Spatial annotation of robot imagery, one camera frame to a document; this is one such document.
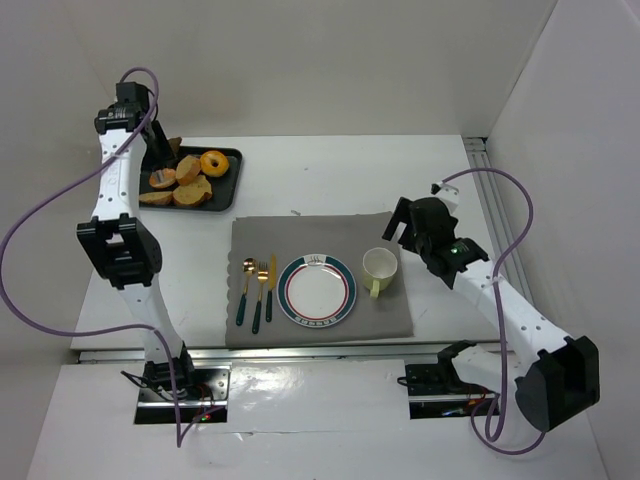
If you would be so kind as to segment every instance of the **mug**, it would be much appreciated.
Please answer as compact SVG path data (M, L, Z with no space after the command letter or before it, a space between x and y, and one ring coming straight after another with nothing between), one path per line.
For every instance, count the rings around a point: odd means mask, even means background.
M362 268L364 286L371 291L371 298L378 298L398 271L398 259L386 248L372 248L364 254Z

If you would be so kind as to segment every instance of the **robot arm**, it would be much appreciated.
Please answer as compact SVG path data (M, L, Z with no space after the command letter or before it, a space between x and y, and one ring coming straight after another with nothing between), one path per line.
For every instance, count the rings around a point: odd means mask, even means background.
M473 303L498 328L494 283L499 282L506 341L519 363L508 366L507 392L513 393L524 417L547 432L600 398L598 350L587 337L574 340L553 325L502 276L493 278L494 263L473 240L457 238L458 220L451 216L458 190L434 185L433 197L401 198L383 235L391 240L400 223L399 243L420 255L427 269ZM451 376L465 383L501 391L499 356L469 342L459 342L438 356Z
M149 109L148 91L143 85L119 83L116 93L117 102L101 110L95 120L103 163L128 139ZM155 327L167 341L181 389L191 384L193 364L160 292L160 244L137 218L140 168L143 159L147 160L145 153L157 161L158 152L170 152L160 161L173 156L159 123L154 121L102 172L91 221L79 224L76 232L98 274L118 290L133 316ZM145 380L154 388L170 391L169 367L158 337L148 330L141 335Z

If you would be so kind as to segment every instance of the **knife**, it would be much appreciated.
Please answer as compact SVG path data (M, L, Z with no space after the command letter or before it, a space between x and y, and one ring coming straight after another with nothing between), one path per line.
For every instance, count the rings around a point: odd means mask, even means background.
M267 293L267 313L265 314L265 320L267 322L271 321L271 311L272 311L272 290L276 286L276 256L271 254L271 265L269 265L269 293Z

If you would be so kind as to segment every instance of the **spoon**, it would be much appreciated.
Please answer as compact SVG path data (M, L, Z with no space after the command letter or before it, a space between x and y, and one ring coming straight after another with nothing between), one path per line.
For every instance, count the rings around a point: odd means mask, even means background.
M242 291L242 297L240 298L240 305L238 306L238 314L236 315L236 325L242 325L244 322L244 307L247 305L247 292L249 291L249 279L251 275L256 271L256 261L253 258L246 258L242 263L242 271L247 276L244 282L244 290Z

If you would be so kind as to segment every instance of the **black tray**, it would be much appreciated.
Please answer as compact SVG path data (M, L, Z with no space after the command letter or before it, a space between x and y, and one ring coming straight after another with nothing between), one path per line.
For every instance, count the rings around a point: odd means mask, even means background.
M182 160L187 155L193 155L200 158L204 152L209 150L217 150L223 153L229 159L229 170L222 177L209 177L206 176L211 188L213 189L213 197L206 202L201 203L197 207L178 207L176 205L149 205L146 203L140 203L140 207L143 208L165 208L169 210L204 210L210 212L222 212L229 208L233 203L233 197L236 193L238 186L238 178L240 177L240 167L242 166L242 153L235 148L217 148L217 147L180 147L178 150L178 159ZM175 183L169 188L163 188L157 190L149 185L149 177L151 176L150 170L140 171L140 193L149 192L163 192L175 190L178 188L178 184Z

